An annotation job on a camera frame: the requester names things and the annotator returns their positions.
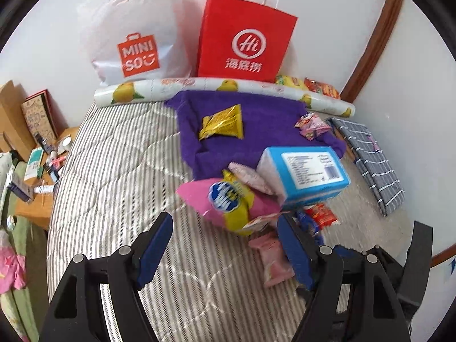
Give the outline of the strawberry jelly packet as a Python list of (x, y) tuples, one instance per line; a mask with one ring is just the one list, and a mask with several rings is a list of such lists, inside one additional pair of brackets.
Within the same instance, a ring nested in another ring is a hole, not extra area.
[(252, 239), (249, 247), (259, 252), (264, 267), (264, 287), (270, 288), (294, 277), (294, 269), (285, 256), (275, 232)]

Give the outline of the blue snack packet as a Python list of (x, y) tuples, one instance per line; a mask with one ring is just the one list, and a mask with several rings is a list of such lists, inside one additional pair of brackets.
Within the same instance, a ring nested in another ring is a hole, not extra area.
[(318, 223), (307, 213), (305, 213), (304, 210), (296, 210), (295, 214), (298, 220), (298, 224), (302, 230), (310, 234), (317, 245), (325, 245)]

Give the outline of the red candy packet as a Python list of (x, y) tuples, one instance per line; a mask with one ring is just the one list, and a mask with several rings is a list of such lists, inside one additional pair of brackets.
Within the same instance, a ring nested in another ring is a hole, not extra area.
[(336, 215), (328, 206), (326, 206), (325, 203), (316, 203), (314, 205), (305, 206), (304, 212), (318, 224), (320, 229), (337, 224), (339, 221)]

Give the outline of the pink yellow chips bag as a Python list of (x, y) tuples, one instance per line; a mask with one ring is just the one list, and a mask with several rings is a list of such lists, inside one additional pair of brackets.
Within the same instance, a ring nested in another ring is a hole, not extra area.
[(276, 198), (255, 192), (227, 170), (222, 178), (181, 184), (177, 195), (213, 225), (238, 235), (251, 235), (255, 219), (275, 219), (280, 213)]

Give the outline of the pink mushroom biscuit bag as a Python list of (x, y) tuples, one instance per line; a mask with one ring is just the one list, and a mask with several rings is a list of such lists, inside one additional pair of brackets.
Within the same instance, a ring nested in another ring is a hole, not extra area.
[(312, 141), (316, 137), (326, 134), (331, 130), (331, 127), (313, 112), (301, 116), (294, 126), (299, 129), (299, 133), (309, 141)]

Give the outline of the yellow gold snack packet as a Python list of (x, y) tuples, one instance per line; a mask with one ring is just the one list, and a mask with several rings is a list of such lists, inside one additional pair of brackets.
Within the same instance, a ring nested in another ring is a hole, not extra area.
[(235, 137), (243, 140), (243, 119), (239, 104), (203, 118), (199, 140), (207, 139), (213, 135)]

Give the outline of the blue tissue pack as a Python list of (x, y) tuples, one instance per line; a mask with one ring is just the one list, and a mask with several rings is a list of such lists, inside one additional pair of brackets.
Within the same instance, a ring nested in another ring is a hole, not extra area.
[(256, 172), (276, 193), (284, 209), (334, 198), (351, 183), (331, 147), (268, 147)]

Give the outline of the pale pink snack packet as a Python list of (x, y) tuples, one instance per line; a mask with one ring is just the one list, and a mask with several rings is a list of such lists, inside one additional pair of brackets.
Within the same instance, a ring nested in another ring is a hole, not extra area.
[(257, 173), (256, 170), (236, 162), (230, 162), (228, 169), (234, 176), (246, 186), (265, 195), (276, 195), (272, 187)]

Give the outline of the grey checked folded cloth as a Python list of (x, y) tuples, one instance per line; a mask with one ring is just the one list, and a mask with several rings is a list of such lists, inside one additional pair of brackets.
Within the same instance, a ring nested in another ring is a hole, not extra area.
[(330, 117), (327, 120), (340, 132), (354, 155), (354, 163), (368, 184), (383, 216), (391, 215), (405, 200), (404, 189), (389, 159), (364, 124)]

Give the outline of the wooden bedside table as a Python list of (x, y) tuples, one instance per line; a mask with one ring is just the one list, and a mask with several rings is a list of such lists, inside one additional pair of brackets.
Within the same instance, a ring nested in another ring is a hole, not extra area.
[(31, 223), (48, 231), (54, 203), (54, 192), (45, 192), (45, 187), (54, 185), (54, 182), (49, 174), (44, 171), (41, 178), (31, 178), (25, 183), (33, 188), (38, 188), (39, 193), (36, 193), (34, 199), (29, 203), (18, 200), (14, 215), (23, 216)]

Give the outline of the fruit-print rolled mat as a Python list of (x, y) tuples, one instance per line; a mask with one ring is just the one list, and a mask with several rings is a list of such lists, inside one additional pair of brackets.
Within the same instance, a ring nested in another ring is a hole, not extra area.
[(181, 91), (225, 91), (252, 93), (299, 100), (312, 111), (337, 117), (355, 115), (355, 106), (310, 90), (287, 87), (253, 80), (223, 79), (216, 77), (165, 78), (128, 81), (122, 84), (101, 87), (93, 95), (96, 105), (108, 107), (116, 104), (160, 102), (173, 98)]

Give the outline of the orange chips bag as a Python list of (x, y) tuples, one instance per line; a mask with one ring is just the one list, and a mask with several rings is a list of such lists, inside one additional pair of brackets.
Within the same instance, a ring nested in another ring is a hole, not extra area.
[(340, 94), (332, 85), (326, 84), (317, 80), (311, 80), (309, 78), (304, 79), (304, 85), (312, 92), (319, 93), (326, 97), (331, 97), (340, 100)]

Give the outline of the white Miniso plastic bag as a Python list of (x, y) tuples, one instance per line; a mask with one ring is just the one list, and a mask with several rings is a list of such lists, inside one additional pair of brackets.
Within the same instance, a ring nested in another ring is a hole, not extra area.
[(87, 0), (77, 14), (101, 85), (191, 74), (182, 0)]

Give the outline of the red Haidilao paper bag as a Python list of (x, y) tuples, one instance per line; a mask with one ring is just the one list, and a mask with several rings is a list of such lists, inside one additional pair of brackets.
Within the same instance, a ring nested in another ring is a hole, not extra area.
[(196, 74), (274, 81), (297, 20), (268, 0), (205, 0)]

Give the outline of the brown door frame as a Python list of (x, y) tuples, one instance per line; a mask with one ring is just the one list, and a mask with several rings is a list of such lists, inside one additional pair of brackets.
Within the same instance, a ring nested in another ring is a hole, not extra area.
[(385, 0), (376, 26), (352, 75), (341, 92), (342, 100), (353, 103), (376, 68), (391, 37), (404, 0)]

